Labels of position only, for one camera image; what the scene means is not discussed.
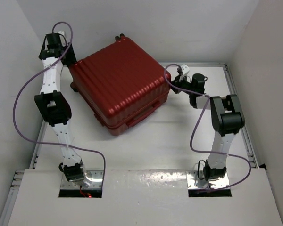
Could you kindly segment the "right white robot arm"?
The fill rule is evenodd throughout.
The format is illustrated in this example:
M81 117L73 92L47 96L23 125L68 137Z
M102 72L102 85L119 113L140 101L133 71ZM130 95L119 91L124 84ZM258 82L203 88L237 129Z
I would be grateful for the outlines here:
M196 73L191 81L187 81L186 76L179 73L171 81L171 89L176 94L184 90L189 95L189 102L193 108L203 108L211 112L215 136L212 153L203 168L203 179L210 181L225 176L227 154L235 135L244 127L245 118L237 95L206 97L204 88L206 80L206 76Z

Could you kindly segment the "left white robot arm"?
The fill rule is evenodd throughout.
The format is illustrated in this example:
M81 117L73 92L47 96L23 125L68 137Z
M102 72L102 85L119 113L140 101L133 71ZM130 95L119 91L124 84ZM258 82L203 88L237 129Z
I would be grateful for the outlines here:
M44 119L53 129L59 145L63 161L59 166L68 182L76 184L85 179L82 158L70 147L73 137L70 132L72 112L70 105L60 91L60 79L63 65L68 63L67 56L61 58L69 43L63 44L60 33L45 35L39 59L46 70L43 74L42 88L34 101Z

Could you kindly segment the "red suitcase blue lining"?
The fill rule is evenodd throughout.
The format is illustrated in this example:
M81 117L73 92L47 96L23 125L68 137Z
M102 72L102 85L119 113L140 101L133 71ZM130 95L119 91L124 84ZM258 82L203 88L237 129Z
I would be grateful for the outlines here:
M113 136L150 116L166 102L170 90L170 73L124 34L72 64L69 71L71 88Z

